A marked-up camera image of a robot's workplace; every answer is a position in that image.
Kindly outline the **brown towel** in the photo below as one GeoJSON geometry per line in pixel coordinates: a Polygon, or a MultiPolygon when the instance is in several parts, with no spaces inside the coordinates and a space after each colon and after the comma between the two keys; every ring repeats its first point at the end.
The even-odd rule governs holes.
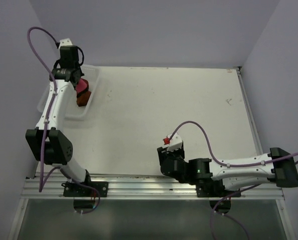
{"type": "Polygon", "coordinates": [[[81,95],[79,98],[77,98],[76,103],[79,107],[84,107],[87,105],[89,98],[91,96],[91,92],[88,90],[86,93],[81,95]]]}

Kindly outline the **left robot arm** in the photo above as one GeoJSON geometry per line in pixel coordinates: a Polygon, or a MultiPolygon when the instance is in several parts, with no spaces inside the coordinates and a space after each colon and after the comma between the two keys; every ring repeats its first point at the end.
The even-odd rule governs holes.
{"type": "Polygon", "coordinates": [[[30,149],[40,162],[40,173],[45,165],[59,167],[64,175],[76,181],[75,191],[88,196],[93,189],[86,180],[87,170],[73,157],[73,144],[63,133],[63,124],[69,100],[79,89],[78,84],[84,76],[79,62],[81,49],[68,41],[59,45],[60,58],[54,64],[50,76],[48,98],[42,116],[34,129],[26,132],[30,149]]]}

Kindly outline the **pink towel black trim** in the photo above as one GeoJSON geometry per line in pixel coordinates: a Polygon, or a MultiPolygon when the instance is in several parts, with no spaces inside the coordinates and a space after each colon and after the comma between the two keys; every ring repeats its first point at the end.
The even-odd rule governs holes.
{"type": "Polygon", "coordinates": [[[75,87],[77,98],[89,90],[89,83],[86,79],[81,78],[75,87]]]}

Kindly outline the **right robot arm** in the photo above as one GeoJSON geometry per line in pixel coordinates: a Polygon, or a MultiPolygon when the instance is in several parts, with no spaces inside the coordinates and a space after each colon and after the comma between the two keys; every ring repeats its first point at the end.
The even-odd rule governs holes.
{"type": "Polygon", "coordinates": [[[250,158],[215,161],[195,158],[185,161],[183,143],[157,149],[160,171],[181,184],[194,185],[208,197],[222,197],[243,187],[273,183],[279,188],[297,188],[298,172],[293,155],[279,147],[250,158]]]}

